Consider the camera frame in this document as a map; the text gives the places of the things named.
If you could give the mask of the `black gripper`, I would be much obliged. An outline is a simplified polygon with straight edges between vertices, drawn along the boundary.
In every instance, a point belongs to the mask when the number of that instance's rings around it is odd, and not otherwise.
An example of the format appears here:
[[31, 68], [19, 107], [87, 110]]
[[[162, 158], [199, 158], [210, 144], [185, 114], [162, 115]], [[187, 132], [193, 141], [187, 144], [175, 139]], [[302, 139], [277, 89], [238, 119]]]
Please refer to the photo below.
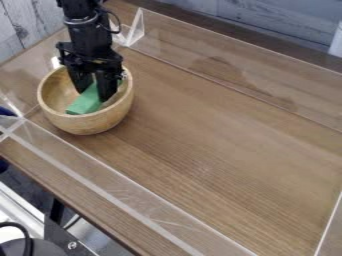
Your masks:
[[120, 30], [110, 29], [107, 13], [91, 13], [82, 18], [64, 18], [70, 41], [59, 42], [60, 63], [78, 93], [83, 93], [94, 83], [95, 73], [98, 94], [106, 102], [118, 92], [118, 73], [122, 72], [123, 57], [112, 50], [112, 35]]

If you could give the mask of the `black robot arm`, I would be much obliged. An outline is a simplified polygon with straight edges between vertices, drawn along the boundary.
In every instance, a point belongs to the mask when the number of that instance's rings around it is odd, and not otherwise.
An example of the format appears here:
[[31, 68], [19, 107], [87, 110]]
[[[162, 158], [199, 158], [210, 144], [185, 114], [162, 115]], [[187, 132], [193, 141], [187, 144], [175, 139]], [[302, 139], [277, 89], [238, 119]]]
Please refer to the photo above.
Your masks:
[[108, 15], [112, 12], [102, 0], [56, 0], [63, 9], [70, 41], [58, 42], [60, 64], [67, 68], [79, 93], [92, 83], [99, 100], [106, 102], [118, 92], [123, 78], [123, 57], [112, 49], [112, 35], [122, 32], [122, 24], [112, 30]]

